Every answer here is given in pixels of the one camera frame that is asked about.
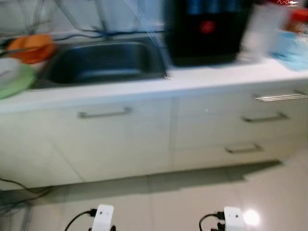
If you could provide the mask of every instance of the kitchen sink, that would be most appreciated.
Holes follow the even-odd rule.
[[[159,49],[149,39],[60,45],[32,88],[165,78]]]

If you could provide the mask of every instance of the drawer handle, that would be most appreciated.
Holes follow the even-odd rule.
[[[264,95],[257,96],[255,95],[255,100],[259,100],[262,102],[274,102],[274,101],[282,101],[282,100],[297,100],[297,99],[307,99],[308,95],[301,91],[294,91],[290,94],[282,94],[282,95]]]
[[[94,114],[90,115],[85,112],[79,112],[78,117],[80,119],[92,119],[92,118],[100,118],[100,117],[111,117],[111,116],[124,116],[128,115],[132,112],[132,109],[129,107],[124,107],[123,112],[112,112],[112,113],[105,113],[105,114]]]
[[[239,150],[232,150],[229,148],[225,148],[226,152],[230,154],[241,154],[241,153],[254,153],[254,152],[262,152],[263,148],[257,144],[254,143],[253,148],[245,148],[245,149],[239,149]]]
[[[289,117],[280,112],[278,112],[278,115],[274,117],[265,117],[265,118],[258,118],[258,119],[250,119],[247,117],[242,117],[242,120],[247,123],[262,123],[262,122],[270,122],[270,121],[284,120],[284,119],[289,119]]]

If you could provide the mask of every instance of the green plate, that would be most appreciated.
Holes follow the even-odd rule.
[[[5,86],[0,86],[0,99],[26,90],[34,80],[35,73],[32,67],[27,64],[22,64],[19,77]]]

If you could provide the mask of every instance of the white tile floor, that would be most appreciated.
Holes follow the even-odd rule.
[[[250,231],[308,230],[308,153],[283,165],[205,169],[57,187],[33,207],[28,231],[63,231],[78,213],[98,204],[115,207],[117,231],[198,231],[202,215],[224,206],[260,213]],[[88,231],[80,217],[70,231]],[[204,221],[203,230],[216,227]]]

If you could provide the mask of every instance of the tiled backsplash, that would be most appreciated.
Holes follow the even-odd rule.
[[[24,31],[25,23],[30,26],[34,21],[34,12],[40,0],[0,0],[0,33],[1,31]],[[61,0],[83,29],[91,26],[101,27],[95,0]],[[111,31],[131,31],[134,27],[135,14],[124,0],[101,0],[107,26]],[[163,29],[163,0],[130,0],[146,16],[153,30]],[[72,27],[55,0],[45,0],[37,33],[72,32]]]

